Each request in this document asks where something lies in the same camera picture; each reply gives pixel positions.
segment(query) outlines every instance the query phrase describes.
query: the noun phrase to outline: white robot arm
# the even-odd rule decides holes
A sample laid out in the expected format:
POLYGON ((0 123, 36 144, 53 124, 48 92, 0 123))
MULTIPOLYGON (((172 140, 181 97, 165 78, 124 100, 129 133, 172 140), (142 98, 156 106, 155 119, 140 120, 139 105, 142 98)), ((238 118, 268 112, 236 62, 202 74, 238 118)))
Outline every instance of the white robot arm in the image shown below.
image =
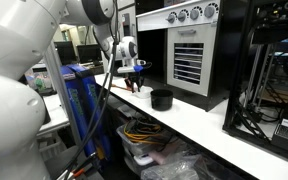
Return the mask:
MULTIPOLYGON (((0 0, 1 180, 50 178, 34 141, 43 123, 43 101, 17 80, 42 59, 60 22, 93 24, 98 43, 110 54, 113 16, 113 0, 0 0)), ((124 61, 136 53, 132 38, 117 47, 117 58, 124 61)))

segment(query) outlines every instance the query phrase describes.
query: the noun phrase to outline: monitor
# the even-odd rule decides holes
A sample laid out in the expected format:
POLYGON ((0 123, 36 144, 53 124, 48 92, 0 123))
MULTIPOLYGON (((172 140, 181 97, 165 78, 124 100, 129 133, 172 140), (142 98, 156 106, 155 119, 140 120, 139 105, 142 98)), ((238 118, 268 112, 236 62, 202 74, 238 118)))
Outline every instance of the monitor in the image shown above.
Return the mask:
POLYGON ((76 55, 72 41, 54 42, 54 45, 61 59, 62 65, 72 64, 74 61, 76 61, 76 55))
POLYGON ((81 64, 102 60, 101 49, 97 44, 78 45, 77 51, 81 64))

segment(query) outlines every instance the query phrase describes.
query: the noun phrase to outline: black cup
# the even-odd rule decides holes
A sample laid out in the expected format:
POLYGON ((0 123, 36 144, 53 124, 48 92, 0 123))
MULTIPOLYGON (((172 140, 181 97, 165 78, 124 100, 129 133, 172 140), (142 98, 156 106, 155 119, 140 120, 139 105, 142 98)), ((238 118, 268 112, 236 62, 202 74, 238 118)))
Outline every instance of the black cup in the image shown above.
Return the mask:
POLYGON ((158 111, 166 111, 172 107, 173 92, 166 89, 157 89, 151 92, 152 108, 158 111))

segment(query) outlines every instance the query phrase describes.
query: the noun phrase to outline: oven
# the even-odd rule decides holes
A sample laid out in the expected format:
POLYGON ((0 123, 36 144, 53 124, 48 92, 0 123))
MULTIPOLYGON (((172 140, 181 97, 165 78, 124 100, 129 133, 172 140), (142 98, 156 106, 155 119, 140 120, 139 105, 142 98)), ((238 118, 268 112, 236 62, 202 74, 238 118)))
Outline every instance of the oven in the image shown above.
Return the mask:
POLYGON ((246 5, 191 0, 137 15, 138 57, 152 63, 146 85, 206 111, 228 98, 246 5))

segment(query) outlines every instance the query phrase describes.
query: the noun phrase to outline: clear plastic bin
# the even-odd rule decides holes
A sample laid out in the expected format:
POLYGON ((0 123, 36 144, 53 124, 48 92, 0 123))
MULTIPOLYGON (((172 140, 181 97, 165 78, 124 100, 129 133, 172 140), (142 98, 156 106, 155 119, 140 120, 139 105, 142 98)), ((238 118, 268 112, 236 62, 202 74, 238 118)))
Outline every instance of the clear plastic bin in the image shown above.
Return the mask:
MULTIPOLYGON (((146 144, 146 143, 133 143, 131 142, 124 134, 124 127, 127 124, 120 126, 119 128, 117 128, 117 133, 120 135, 120 137, 122 138, 123 141, 123 146, 125 148, 127 148, 134 156, 142 156, 145 154, 148 154, 149 152, 160 148, 161 145, 156 145, 156 144, 146 144)), ((168 138, 171 136, 171 133, 164 130, 161 133, 161 140, 163 141, 167 141, 168 138)))

